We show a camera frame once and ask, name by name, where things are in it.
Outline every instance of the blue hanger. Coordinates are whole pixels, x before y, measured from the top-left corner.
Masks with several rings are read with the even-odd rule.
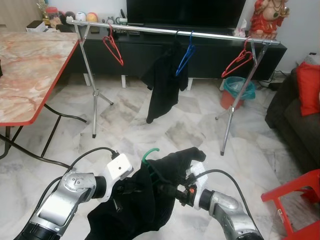
[[[188,49],[186,50],[185,55],[183,56],[180,65],[178,67],[178,69],[175,72],[175,76],[178,76],[180,74],[180,72],[182,71],[182,69],[184,69],[185,65],[187,64],[187,62],[189,61],[189,59],[192,57],[192,55],[195,53],[196,51],[196,46],[192,45],[192,33],[194,31],[191,32],[190,34],[190,38],[189,38],[189,46]]]

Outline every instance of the robotic hand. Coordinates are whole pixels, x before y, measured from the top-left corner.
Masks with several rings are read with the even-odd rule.
[[[41,206],[35,210],[22,232],[14,240],[58,240],[65,233],[78,205],[90,199],[106,202],[118,180],[133,171],[126,155],[120,154],[107,164],[100,176],[67,172]]]
[[[207,175],[205,175],[206,173],[223,173],[223,171],[213,170],[205,172],[201,162],[193,165],[189,171],[190,175],[187,178],[188,184],[185,185],[186,190],[184,192],[176,188],[168,190],[168,185],[161,186],[162,190],[166,189],[167,193],[175,192],[175,198],[178,199],[183,206],[187,204],[197,210],[204,209],[208,211],[209,215],[220,223],[227,240],[263,240],[245,201],[246,211],[250,216],[244,212],[242,204],[235,198],[218,191],[210,191],[204,188],[208,179]]]

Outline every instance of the tv stand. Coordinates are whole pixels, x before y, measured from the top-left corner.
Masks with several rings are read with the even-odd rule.
[[[81,27],[80,31],[84,34],[85,28]],[[142,77],[154,61],[172,45],[175,39],[174,35],[165,34],[118,34],[115,42],[124,61],[124,66],[121,66],[102,41],[102,38],[107,35],[108,29],[106,27],[101,27],[99,33],[89,32],[84,44],[88,61],[94,74],[123,76],[122,82],[125,82],[124,76]],[[188,36],[179,35],[177,40],[181,42],[183,48],[187,49],[189,45]],[[240,41],[201,37],[193,37],[192,44],[195,45],[196,50],[188,62],[189,82],[196,78],[221,78],[222,72],[244,47],[243,42]],[[255,44],[257,55],[262,47],[262,44]],[[282,44],[269,46],[252,79],[268,80],[286,50],[287,48]],[[252,66],[253,61],[240,67],[230,76],[246,78]],[[88,73],[79,46],[74,51],[65,71],[67,73]]]

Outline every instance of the statue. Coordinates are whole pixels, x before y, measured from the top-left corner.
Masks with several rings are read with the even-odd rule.
[[[257,0],[251,18],[249,35],[257,39],[274,40],[277,36],[277,26],[289,16],[290,9],[285,6],[288,0]]]

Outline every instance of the pillow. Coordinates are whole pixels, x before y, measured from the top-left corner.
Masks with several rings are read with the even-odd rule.
[[[301,115],[319,113],[320,65],[301,63],[296,69]]]

